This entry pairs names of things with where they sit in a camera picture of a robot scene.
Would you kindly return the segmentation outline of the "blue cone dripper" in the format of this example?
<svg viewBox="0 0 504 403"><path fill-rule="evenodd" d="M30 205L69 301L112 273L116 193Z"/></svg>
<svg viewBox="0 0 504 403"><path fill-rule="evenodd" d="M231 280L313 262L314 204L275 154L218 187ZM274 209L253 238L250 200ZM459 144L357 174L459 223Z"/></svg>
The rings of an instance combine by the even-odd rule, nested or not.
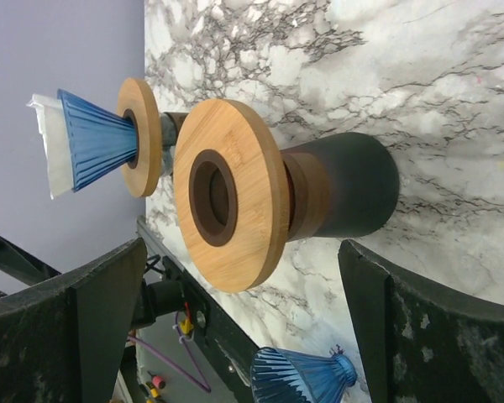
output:
<svg viewBox="0 0 504 403"><path fill-rule="evenodd" d="M73 191L135 160L139 141L134 118L111 113L63 89L57 97L65 115Z"/></svg>

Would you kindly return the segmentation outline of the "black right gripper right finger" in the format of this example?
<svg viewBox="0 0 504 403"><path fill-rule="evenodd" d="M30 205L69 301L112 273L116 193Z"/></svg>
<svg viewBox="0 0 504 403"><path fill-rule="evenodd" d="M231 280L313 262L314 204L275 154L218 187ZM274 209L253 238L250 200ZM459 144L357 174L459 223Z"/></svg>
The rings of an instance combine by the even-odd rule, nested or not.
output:
<svg viewBox="0 0 504 403"><path fill-rule="evenodd" d="M339 270L374 402L504 402L504 306L345 240Z"/></svg>

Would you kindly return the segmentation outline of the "white paper coffee filter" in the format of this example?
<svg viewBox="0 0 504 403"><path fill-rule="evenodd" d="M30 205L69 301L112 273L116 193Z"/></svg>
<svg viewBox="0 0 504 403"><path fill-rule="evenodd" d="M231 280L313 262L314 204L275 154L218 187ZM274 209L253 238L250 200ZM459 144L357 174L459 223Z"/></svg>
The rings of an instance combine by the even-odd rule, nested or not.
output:
<svg viewBox="0 0 504 403"><path fill-rule="evenodd" d="M33 94L27 106L36 112L47 161L50 197L56 199L74 187L64 109L58 99L40 94Z"/></svg>

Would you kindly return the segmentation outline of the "clear grey glass carafe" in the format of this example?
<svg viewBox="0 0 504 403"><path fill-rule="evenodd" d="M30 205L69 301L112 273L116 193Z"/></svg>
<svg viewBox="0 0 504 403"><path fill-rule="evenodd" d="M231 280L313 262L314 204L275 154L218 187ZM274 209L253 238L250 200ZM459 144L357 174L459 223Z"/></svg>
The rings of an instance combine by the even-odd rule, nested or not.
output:
<svg viewBox="0 0 504 403"><path fill-rule="evenodd" d="M162 157L161 175L168 176L173 173L176 143L188 113L164 112L160 115Z"/></svg>

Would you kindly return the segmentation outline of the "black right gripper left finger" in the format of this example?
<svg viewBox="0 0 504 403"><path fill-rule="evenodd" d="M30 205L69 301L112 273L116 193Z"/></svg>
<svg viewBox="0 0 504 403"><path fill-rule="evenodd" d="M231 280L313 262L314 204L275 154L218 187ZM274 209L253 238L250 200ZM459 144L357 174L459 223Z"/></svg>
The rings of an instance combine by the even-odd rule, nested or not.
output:
<svg viewBox="0 0 504 403"><path fill-rule="evenodd" d="M131 240L0 298L0 402L108 402L147 251Z"/></svg>

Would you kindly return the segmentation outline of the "wooden ring coaster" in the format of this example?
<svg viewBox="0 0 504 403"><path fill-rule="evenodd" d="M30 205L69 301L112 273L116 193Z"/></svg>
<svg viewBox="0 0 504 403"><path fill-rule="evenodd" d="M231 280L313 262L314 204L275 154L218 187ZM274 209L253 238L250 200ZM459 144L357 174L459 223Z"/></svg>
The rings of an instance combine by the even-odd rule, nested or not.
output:
<svg viewBox="0 0 504 403"><path fill-rule="evenodd" d="M150 86L144 80L127 78L119 90L116 114L134 117L138 138L136 164L121 167L125 184L132 196L150 196L162 169L160 115Z"/></svg>
<svg viewBox="0 0 504 403"><path fill-rule="evenodd" d="M189 112L174 191L188 252L213 287L237 293L271 276L288 240L290 197L281 152L251 107L208 99Z"/></svg>

